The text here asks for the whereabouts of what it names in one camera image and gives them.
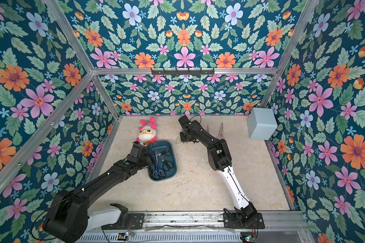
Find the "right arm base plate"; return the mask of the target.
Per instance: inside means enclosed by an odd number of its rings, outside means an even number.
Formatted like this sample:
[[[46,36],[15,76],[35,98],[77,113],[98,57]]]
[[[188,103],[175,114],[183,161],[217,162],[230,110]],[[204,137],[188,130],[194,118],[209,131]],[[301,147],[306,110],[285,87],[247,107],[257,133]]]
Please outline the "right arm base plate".
[[[263,216],[258,212],[231,212],[223,209],[224,227],[231,229],[265,229]]]

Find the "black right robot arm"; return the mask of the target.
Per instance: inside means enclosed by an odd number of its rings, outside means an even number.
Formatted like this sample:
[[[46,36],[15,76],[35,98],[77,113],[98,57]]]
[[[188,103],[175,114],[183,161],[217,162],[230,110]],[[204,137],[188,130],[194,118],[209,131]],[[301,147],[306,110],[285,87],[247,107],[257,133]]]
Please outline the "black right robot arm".
[[[235,175],[232,167],[232,156],[222,134],[219,133],[218,137],[212,136],[199,121],[189,119],[185,115],[181,116],[178,122],[182,128],[180,132],[181,142],[200,142],[206,147],[210,167],[222,177],[232,197],[237,222],[246,225],[257,217],[256,208],[244,193]]]

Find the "pink handled scissors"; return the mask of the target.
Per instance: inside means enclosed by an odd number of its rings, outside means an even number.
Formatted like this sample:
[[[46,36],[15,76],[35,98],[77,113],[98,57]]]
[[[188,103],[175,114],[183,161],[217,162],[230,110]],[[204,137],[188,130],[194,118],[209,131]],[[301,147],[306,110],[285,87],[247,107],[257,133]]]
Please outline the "pink handled scissors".
[[[224,124],[223,123],[221,123],[221,125],[220,125],[219,134],[217,136],[217,139],[219,139],[219,140],[224,139]]]

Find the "teal plastic storage box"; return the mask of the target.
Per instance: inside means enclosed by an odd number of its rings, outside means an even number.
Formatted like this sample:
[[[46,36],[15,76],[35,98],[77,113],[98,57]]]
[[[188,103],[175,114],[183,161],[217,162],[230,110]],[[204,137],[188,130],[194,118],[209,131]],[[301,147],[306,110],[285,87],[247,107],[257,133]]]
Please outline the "teal plastic storage box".
[[[153,161],[153,164],[148,167],[148,176],[149,176],[149,178],[153,181],[162,181],[162,180],[166,180],[166,179],[169,179],[169,178],[173,177],[177,172],[177,165],[176,165],[174,151],[173,151],[173,147],[172,147],[171,143],[169,141],[162,140],[162,141],[154,142],[154,143],[151,143],[151,144],[147,145],[147,148],[149,150],[149,154],[150,154],[151,159]],[[171,156],[166,157],[166,159],[173,163],[174,168],[171,169],[168,172],[165,171],[165,174],[166,174],[165,178],[163,178],[163,179],[154,178],[153,175],[152,175],[152,172],[155,169],[155,164],[154,164],[155,154],[157,154],[157,153],[159,154],[160,152],[163,152],[165,148],[170,149]],[[158,162],[159,162],[160,167],[162,168],[162,162],[161,162],[161,159],[160,159],[159,156],[158,156]]]

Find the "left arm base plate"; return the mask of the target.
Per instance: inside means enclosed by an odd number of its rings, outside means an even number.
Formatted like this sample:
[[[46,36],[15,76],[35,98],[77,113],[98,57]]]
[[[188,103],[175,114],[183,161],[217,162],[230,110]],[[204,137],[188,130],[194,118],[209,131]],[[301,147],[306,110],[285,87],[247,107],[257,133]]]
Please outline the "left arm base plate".
[[[144,224],[143,213],[127,213],[118,219],[117,223],[106,226],[108,230],[138,230],[142,229]]]

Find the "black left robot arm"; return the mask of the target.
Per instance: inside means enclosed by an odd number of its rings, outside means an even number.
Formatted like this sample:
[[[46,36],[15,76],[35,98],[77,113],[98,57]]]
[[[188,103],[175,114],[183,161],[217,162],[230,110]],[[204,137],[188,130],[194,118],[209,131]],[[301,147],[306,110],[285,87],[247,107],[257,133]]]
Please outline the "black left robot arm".
[[[43,223],[46,233],[66,243],[74,243],[88,230],[102,226],[101,217],[92,217],[89,207],[119,183],[152,163],[148,148],[134,142],[126,158],[106,172],[71,191],[60,191],[52,201]]]

